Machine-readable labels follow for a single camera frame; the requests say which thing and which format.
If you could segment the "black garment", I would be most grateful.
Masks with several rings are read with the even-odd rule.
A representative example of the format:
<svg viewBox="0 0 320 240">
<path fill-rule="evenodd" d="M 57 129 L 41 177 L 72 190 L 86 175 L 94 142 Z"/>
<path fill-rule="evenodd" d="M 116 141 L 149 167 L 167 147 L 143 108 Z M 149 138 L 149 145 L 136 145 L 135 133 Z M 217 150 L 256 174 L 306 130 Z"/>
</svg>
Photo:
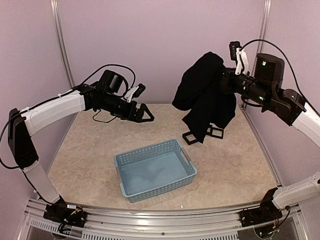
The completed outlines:
<svg viewBox="0 0 320 240">
<path fill-rule="evenodd" d="M 195 139 L 203 143 L 210 124 L 225 129 L 236 116 L 236 96 L 220 91 L 226 69 L 223 59 L 209 51 L 182 75 L 172 105 L 189 111 L 182 121 Z"/>
</svg>

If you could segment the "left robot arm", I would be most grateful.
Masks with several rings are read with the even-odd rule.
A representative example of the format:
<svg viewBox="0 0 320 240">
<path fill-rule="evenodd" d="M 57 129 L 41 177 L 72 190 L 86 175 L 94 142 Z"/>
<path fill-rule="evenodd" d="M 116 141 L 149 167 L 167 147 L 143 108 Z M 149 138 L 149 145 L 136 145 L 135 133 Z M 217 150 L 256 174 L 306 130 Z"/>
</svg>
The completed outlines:
<svg viewBox="0 0 320 240">
<path fill-rule="evenodd" d="M 142 83 L 129 84 L 122 75 L 105 70 L 92 84 L 82 82 L 32 107 L 14 108 L 9 112 L 3 131 L 7 132 L 7 142 L 16 163 L 13 168 L 20 169 L 36 194 L 52 205 L 49 212 L 57 221 L 66 222 L 70 211 L 62 205 L 65 201 L 39 163 L 32 136 L 65 117 L 88 110 L 104 110 L 115 118 L 135 123 L 152 122 L 155 117 L 148 107 L 144 103 L 137 107 L 134 100 L 145 89 Z"/>
</svg>

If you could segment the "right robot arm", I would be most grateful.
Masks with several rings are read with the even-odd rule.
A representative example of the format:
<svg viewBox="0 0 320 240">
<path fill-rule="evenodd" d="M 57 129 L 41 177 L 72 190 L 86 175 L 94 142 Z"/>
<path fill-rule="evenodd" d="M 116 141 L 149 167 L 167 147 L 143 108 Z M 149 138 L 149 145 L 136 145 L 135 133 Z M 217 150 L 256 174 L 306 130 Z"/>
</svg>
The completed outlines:
<svg viewBox="0 0 320 240">
<path fill-rule="evenodd" d="M 307 136 L 316 146 L 320 145 L 320 117 L 302 95 L 293 89 L 282 89 L 285 62 L 267 53 L 256 56 L 254 76 L 248 72 L 249 63 L 245 50 L 236 49 L 230 54 L 235 68 L 227 68 L 220 82 L 225 94 L 238 93 L 261 108 L 270 111 L 288 126 Z M 275 213 L 291 204 L 317 197 L 320 194 L 320 173 L 286 187 L 270 189 L 256 210 L 256 218 L 266 222 Z"/>
</svg>

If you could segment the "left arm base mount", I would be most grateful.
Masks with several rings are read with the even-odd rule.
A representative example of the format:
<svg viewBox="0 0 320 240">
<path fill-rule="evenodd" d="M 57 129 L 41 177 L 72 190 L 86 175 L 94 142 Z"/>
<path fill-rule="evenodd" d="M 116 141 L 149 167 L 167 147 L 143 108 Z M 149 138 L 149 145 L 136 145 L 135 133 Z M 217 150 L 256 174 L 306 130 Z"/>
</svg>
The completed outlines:
<svg viewBox="0 0 320 240">
<path fill-rule="evenodd" d="M 69 208 L 68 204 L 61 198 L 56 203 L 47 204 L 44 210 L 43 218 L 59 223 L 57 231 L 60 234 L 69 234 L 70 227 L 84 228 L 88 213 L 83 207 L 76 205 L 75 208 Z"/>
</svg>

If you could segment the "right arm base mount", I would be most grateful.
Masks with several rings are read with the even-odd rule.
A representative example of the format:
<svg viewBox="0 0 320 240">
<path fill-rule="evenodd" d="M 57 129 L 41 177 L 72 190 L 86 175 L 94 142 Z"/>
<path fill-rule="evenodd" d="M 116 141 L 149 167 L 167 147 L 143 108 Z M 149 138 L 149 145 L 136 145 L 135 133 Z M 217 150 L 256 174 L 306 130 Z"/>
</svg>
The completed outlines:
<svg viewBox="0 0 320 240">
<path fill-rule="evenodd" d="M 260 239 L 271 238 L 291 213 L 291 207 L 289 205 L 285 206 L 284 209 L 287 211 L 287 215 L 280 221 L 283 217 L 282 209 L 275 207 L 270 200 L 262 201 L 259 207 L 256 208 L 244 208 L 239 213 L 241 226 L 250 227 L 261 225 L 254 228 L 256 236 Z"/>
</svg>

